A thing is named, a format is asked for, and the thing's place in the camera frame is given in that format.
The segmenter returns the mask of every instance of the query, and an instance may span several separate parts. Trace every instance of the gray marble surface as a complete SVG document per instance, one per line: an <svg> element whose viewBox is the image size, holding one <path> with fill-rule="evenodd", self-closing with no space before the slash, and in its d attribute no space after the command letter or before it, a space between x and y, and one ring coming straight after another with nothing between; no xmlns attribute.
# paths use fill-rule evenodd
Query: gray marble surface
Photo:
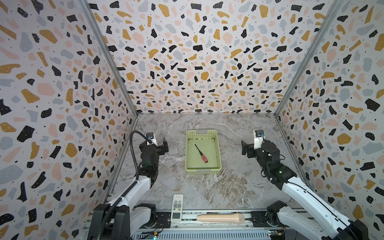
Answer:
<svg viewBox="0 0 384 240"><path fill-rule="evenodd" d="M220 145L222 171L218 175L190 175L185 171L185 134L190 129L216 129ZM184 209L264 209L277 200L300 208L290 196L260 175L255 158L241 155L241 140L253 143L253 130L263 129L286 157L281 162L297 172L278 130L275 119L267 115L140 115L136 130L155 132L156 139L168 141L169 152L160 156L159 175L139 203L171 209L174 194L184 194ZM141 162L139 144L134 135L136 159ZM135 173L130 150L123 162L113 197L131 184Z"/></svg>

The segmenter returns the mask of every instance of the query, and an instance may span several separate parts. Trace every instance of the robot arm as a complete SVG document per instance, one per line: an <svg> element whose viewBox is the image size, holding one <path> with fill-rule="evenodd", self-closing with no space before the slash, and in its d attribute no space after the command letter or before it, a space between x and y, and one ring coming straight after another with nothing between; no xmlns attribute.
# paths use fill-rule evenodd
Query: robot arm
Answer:
<svg viewBox="0 0 384 240"><path fill-rule="evenodd" d="M311 221L277 201L267 208L268 224L288 225L310 240L368 240L368 229L360 220L353 222L331 207L280 162L280 150L264 139L263 130L256 130L254 138L254 144L242 141L242 155L255 157L265 177L294 198L317 221Z"/></svg>
<svg viewBox="0 0 384 240"><path fill-rule="evenodd" d="M141 226L154 226L155 205L136 204L155 183L158 175L159 156L168 152L168 144L164 138L163 145L158 146L153 132L142 136L146 137L146 140L140 144L142 163L141 167L137 169L138 178L135 175L132 184L119 196L107 204L99 204L94 209L87 240L100 239L104 228L112 219L112 239L129 239L131 233L136 232Z"/></svg>

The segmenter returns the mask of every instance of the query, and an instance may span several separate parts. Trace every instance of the basket handle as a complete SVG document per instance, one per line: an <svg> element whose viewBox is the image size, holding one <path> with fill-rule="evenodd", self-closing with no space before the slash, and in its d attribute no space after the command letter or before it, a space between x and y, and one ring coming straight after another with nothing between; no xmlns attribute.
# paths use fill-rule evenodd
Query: basket handle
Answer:
<svg viewBox="0 0 384 240"><path fill-rule="evenodd" d="M207 134L208 130L207 129L197 129L196 134Z"/></svg>

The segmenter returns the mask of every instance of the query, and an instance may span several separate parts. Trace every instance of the remote control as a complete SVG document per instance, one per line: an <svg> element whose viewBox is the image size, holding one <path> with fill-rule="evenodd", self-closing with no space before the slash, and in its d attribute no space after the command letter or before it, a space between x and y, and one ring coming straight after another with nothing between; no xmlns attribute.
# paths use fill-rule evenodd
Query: remote control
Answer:
<svg viewBox="0 0 384 240"><path fill-rule="evenodd" d="M183 194L174 194L172 201L171 222L181 222L183 213Z"/></svg>

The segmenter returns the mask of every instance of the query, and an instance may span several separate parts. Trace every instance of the speckled wall panel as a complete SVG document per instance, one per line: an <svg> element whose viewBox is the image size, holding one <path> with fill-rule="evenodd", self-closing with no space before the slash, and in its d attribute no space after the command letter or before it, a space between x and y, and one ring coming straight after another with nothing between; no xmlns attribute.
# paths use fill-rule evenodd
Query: speckled wall panel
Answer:
<svg viewBox="0 0 384 240"><path fill-rule="evenodd" d="M384 233L384 1L345 1L278 117L313 189Z"/></svg>
<svg viewBox="0 0 384 240"><path fill-rule="evenodd" d="M0 238L82 239L127 104L76 1L0 7Z"/></svg>
<svg viewBox="0 0 384 240"><path fill-rule="evenodd" d="M90 0L138 112L270 113L333 1Z"/></svg>

